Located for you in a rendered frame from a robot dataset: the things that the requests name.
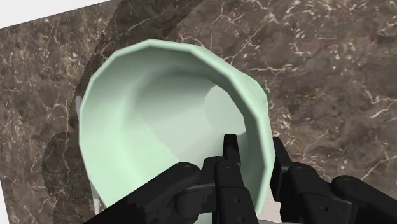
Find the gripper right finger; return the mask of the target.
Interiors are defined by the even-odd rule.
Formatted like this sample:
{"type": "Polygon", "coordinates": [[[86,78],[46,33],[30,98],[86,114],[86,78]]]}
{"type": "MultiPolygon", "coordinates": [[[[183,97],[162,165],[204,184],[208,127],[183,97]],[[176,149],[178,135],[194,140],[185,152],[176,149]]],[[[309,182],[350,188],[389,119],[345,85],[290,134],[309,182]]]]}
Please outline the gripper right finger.
{"type": "Polygon", "coordinates": [[[281,203],[281,220],[299,224],[397,224],[397,200],[353,176],[327,182],[310,165],[292,162],[273,138],[275,164],[270,187],[281,203]]]}

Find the pale green cup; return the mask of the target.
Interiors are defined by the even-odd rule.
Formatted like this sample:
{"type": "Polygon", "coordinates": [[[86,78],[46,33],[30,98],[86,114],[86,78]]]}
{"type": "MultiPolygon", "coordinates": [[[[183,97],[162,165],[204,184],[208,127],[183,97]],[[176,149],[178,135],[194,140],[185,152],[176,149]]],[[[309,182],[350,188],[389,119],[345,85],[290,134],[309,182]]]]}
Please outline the pale green cup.
{"type": "Polygon", "coordinates": [[[83,163],[105,209],[176,163],[202,168],[235,134],[259,217],[275,163],[267,95],[208,49],[149,39],[117,50],[76,106],[83,163]]]}

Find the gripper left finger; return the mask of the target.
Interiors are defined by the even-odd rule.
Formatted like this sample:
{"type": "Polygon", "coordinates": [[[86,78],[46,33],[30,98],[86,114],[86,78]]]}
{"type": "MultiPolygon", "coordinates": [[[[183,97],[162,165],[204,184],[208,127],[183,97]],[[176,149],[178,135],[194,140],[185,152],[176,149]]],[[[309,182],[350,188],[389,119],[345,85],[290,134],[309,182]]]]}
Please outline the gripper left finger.
{"type": "Polygon", "coordinates": [[[223,153],[202,168],[179,162],[140,186],[85,224],[259,224],[240,172],[235,134],[226,134],[223,153]]]}

